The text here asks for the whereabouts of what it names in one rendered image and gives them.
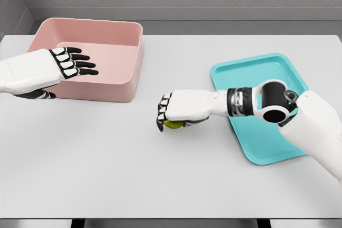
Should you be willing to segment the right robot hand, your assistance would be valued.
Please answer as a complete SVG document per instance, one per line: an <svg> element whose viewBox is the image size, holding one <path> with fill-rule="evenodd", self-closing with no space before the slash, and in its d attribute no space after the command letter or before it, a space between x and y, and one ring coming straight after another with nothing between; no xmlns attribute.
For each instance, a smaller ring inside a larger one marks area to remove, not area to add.
<svg viewBox="0 0 342 228"><path fill-rule="evenodd" d="M162 132L167 122L181 122L186 127L209 119L213 96L214 92L208 90L175 90L163 95L158 103L158 129Z"/></svg>

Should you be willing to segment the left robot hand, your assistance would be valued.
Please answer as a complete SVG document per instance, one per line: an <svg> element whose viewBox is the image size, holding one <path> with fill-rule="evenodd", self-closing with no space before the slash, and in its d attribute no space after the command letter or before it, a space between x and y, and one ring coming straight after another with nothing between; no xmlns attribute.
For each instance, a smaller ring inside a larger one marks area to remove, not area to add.
<svg viewBox="0 0 342 228"><path fill-rule="evenodd" d="M25 99L55 99L46 88L81 75L98 75L96 65L74 47L39 49L6 59L8 93Z"/></svg>

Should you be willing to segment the yellow-green tennis ball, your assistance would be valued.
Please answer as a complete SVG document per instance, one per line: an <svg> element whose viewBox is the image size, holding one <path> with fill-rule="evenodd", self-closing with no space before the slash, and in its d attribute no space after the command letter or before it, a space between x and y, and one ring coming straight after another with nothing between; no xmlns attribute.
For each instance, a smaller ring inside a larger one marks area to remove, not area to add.
<svg viewBox="0 0 342 228"><path fill-rule="evenodd" d="M179 129L184 126L185 122L184 121L170 121L166 120L163 121L164 125L170 129Z"/></svg>

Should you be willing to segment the pink plastic basket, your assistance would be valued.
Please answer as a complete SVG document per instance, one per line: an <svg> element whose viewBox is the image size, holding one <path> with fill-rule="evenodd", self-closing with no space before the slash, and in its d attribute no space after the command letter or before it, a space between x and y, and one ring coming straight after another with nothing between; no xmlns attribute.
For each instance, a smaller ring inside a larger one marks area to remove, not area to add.
<svg viewBox="0 0 342 228"><path fill-rule="evenodd" d="M48 88L58 98L128 103L136 94L144 45L135 22L50 18L39 27L28 51L74 47L96 64L98 75L70 78Z"/></svg>

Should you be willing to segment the blue plastic tray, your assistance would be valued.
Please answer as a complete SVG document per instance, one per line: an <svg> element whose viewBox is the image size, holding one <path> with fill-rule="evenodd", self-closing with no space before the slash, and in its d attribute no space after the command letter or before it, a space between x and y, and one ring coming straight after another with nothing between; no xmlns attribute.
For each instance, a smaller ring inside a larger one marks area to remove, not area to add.
<svg viewBox="0 0 342 228"><path fill-rule="evenodd" d="M281 80L299 95L309 88L288 57L280 53L218 63L210 74L217 90L256 87L267 80ZM245 156L255 164L267 165L305 155L280 134L276 124L255 116L230 117L229 121Z"/></svg>

